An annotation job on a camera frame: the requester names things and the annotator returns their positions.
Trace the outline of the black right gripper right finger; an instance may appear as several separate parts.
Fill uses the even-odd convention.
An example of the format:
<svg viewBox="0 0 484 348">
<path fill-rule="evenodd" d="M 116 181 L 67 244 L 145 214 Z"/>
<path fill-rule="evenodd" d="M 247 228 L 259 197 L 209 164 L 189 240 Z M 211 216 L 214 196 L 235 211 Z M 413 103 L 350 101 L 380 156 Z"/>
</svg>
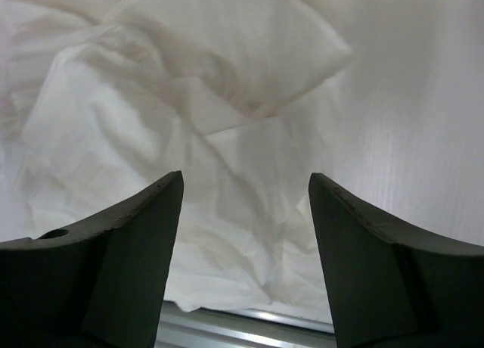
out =
<svg viewBox="0 0 484 348">
<path fill-rule="evenodd" d="M 426 231 L 325 175 L 309 199 L 339 347 L 481 347 L 483 248 Z"/>
</svg>

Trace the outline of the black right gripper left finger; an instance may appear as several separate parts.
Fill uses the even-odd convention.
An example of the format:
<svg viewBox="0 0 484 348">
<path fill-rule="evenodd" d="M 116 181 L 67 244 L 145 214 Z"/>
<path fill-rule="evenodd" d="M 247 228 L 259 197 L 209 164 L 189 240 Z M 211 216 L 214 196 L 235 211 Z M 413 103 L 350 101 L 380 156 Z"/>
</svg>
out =
<svg viewBox="0 0 484 348">
<path fill-rule="evenodd" d="M 1 245 L 3 347 L 152 347 L 184 194 L 179 171 L 101 212 Z"/>
</svg>

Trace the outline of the white skirt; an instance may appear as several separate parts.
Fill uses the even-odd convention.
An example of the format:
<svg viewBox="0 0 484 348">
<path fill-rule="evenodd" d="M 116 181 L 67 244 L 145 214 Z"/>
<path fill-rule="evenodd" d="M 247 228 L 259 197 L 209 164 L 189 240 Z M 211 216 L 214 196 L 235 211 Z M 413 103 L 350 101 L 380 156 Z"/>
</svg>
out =
<svg viewBox="0 0 484 348">
<path fill-rule="evenodd" d="M 1 239 L 38 238 L 181 171 L 165 297 L 314 300 L 307 186 L 350 48 L 300 0 L 1 0 Z"/>
</svg>

